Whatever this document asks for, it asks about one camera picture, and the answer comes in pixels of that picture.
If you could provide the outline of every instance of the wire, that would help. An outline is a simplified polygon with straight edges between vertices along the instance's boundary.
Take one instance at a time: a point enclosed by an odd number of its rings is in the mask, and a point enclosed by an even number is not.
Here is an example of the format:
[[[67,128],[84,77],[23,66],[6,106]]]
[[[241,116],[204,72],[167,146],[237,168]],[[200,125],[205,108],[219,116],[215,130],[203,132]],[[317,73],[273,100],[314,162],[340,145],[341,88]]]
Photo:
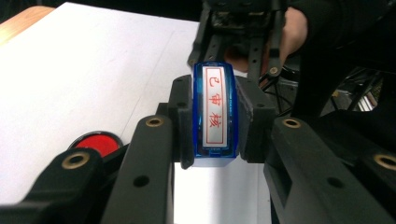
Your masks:
[[[338,110],[338,105],[334,100],[334,97],[330,97],[330,101],[332,102],[332,106],[334,107],[334,110]]]
[[[282,113],[283,108],[282,108],[282,104],[280,103],[279,91],[277,90],[276,84],[274,85],[274,90],[275,90],[275,94],[276,94],[277,107],[279,108],[279,112]]]
[[[270,94],[270,95],[274,95],[275,97],[279,97],[279,98],[282,99],[285,103],[287,103],[290,107],[293,106],[293,103],[292,103],[292,102],[290,102],[288,99],[286,99],[285,97],[283,97],[283,96],[281,96],[281,95],[278,95],[278,94],[276,94],[276,93],[274,93],[274,92],[271,92],[271,91],[265,91],[264,93],[267,93],[267,94]]]
[[[292,110],[292,107],[286,109],[286,110],[283,111],[282,113],[279,113],[277,116],[278,116],[278,117],[286,116],[286,115],[288,115],[289,113],[291,113],[291,110]]]

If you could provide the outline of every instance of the white table surface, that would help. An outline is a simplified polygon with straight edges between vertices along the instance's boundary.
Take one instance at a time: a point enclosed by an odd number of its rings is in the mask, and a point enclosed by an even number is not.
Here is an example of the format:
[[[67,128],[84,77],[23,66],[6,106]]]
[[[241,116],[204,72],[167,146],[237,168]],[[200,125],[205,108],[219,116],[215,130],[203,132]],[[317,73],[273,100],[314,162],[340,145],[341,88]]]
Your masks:
[[[0,47],[0,204],[23,199],[84,133],[129,143],[173,79],[191,73],[197,27],[66,3]],[[239,158],[224,168],[177,164],[175,223],[270,223],[262,167]]]

